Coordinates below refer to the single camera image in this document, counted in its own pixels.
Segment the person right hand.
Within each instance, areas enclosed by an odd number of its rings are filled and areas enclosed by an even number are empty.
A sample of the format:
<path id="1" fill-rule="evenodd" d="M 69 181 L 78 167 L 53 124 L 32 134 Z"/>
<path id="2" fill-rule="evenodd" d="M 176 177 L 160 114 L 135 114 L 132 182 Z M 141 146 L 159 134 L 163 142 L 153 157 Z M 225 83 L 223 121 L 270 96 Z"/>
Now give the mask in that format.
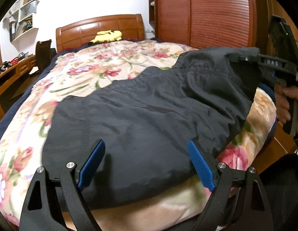
<path id="1" fill-rule="evenodd" d="M 281 123 L 285 124 L 291 119 L 290 116 L 290 104 L 286 97 L 295 99 L 298 102 L 298 87 L 283 88 L 280 84 L 276 84 L 274 87 L 277 116 Z"/>

